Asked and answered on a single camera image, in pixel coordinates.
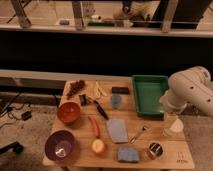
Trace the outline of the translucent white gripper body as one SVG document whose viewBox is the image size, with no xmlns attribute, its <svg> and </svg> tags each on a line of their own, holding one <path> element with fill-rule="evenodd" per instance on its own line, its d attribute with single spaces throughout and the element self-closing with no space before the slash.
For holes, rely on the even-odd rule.
<svg viewBox="0 0 213 171">
<path fill-rule="evenodd" d="M 179 119 L 176 114 L 165 113 L 163 133 L 165 136 L 174 137 L 183 131 L 183 122 Z"/>
</svg>

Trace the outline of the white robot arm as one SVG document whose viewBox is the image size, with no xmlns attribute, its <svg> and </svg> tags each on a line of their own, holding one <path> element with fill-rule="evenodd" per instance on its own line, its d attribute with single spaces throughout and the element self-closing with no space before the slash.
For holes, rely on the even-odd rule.
<svg viewBox="0 0 213 171">
<path fill-rule="evenodd" d="M 169 77 L 169 89 L 159 99 L 164 110 L 165 136 L 174 137 L 183 132 L 184 125 L 179 114 L 188 103 L 213 117 L 213 90 L 208 87 L 210 82 L 210 72 L 201 66 L 176 72 Z"/>
</svg>

